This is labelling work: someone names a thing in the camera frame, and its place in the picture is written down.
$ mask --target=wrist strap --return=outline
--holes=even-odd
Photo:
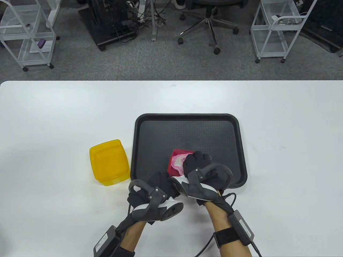
[[[239,236],[234,228],[223,229],[221,231],[214,232],[213,235],[218,248],[222,245],[239,240]]]

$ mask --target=black cable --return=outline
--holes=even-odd
[[[224,199],[226,199],[226,198],[228,198],[230,195],[233,195],[233,196],[234,196],[234,200],[233,200],[232,203],[231,203],[231,207],[232,207],[232,206],[234,205],[235,201],[236,201],[236,197],[237,197],[236,193],[229,193],[229,194],[227,194],[227,195],[223,195],[222,197],[223,197]],[[198,254],[197,254],[196,256],[194,256],[194,257],[199,257],[200,254],[202,254],[202,253],[205,251],[205,249],[209,246],[209,244],[211,243],[211,241],[212,241],[213,238],[214,238],[214,235],[212,234],[211,238],[210,238],[209,241],[206,243],[206,245],[205,245],[205,246],[201,249],[201,251],[198,252]]]
[[[127,26],[128,26],[128,28],[129,28],[131,31],[135,31],[136,33],[135,33],[134,36],[132,36],[132,37],[129,38],[128,40],[123,41],[123,40],[120,38],[120,36],[119,36],[119,32],[118,32],[117,28],[116,28],[115,26],[113,26],[113,29],[114,29],[114,31],[116,32],[117,36],[118,36],[118,39],[119,39],[120,42],[122,42],[122,43],[127,43],[127,42],[129,42],[129,41],[131,41],[131,40],[134,40],[134,39],[138,36],[138,34],[139,34],[139,29],[140,29],[140,27],[139,27],[139,25],[138,25],[138,24],[139,24],[139,21],[138,21],[138,14],[136,15],[136,14],[131,10],[130,7],[127,8],[127,11],[131,13],[131,17],[130,17],[129,19],[132,21],[132,24],[128,24]]]
[[[254,248],[255,252],[258,254],[259,257],[262,257],[260,254],[260,251],[258,250],[257,246],[255,245],[255,243],[252,241],[251,242],[252,247]]]
[[[158,12],[156,9],[156,0],[154,0],[154,11],[155,11],[155,17],[160,20],[164,25],[166,25],[166,19],[161,17],[161,13],[163,13],[165,10],[167,10],[169,4],[172,2],[172,0],[169,0],[169,2],[165,5],[165,7],[162,9],[162,11]]]
[[[203,251],[205,251],[205,249],[209,246],[210,242],[212,241],[212,239],[214,238],[214,235],[211,236],[211,238],[209,239],[209,241],[207,242],[207,244],[201,249],[201,251],[194,257],[199,257],[200,254],[202,254]]]
[[[237,198],[237,195],[236,193],[229,193],[227,195],[223,195],[222,197],[226,200],[229,196],[233,195],[234,196],[234,200],[232,201],[231,203],[231,207],[234,205],[235,201],[236,201],[236,198]]]
[[[131,204],[129,204],[128,215],[130,214],[130,211],[131,211]]]

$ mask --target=gray carpet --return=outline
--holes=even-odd
[[[179,20],[181,11],[169,8],[163,16],[167,25],[158,28],[157,41],[151,41],[151,27],[143,28],[129,43],[107,46],[100,52],[78,15],[84,8],[75,0],[63,0],[54,29],[57,41],[52,64],[32,66],[23,72],[4,48],[0,48],[0,82],[6,80],[278,80],[343,79],[343,58],[329,53],[317,44],[298,37],[287,61],[280,58],[254,62],[249,27],[258,1],[247,7],[221,8],[219,15],[239,24],[240,32],[215,27],[221,53],[213,54],[209,29],[199,27],[184,36],[178,45],[178,34],[196,18]],[[286,34],[288,40],[293,32]]]

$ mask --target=white table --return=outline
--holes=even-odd
[[[143,113],[236,116],[248,181],[234,207],[262,255],[342,256],[342,97],[342,81],[5,82],[0,256],[93,256],[126,216],[129,181],[98,184],[89,148],[120,139],[130,162]],[[206,211],[180,200],[182,213],[146,226],[137,256],[194,256],[207,242]],[[211,246],[204,256],[219,255]]]

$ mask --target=yellow container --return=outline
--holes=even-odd
[[[129,162],[120,140],[112,140],[89,149],[92,170],[97,181],[110,186],[130,178]]]

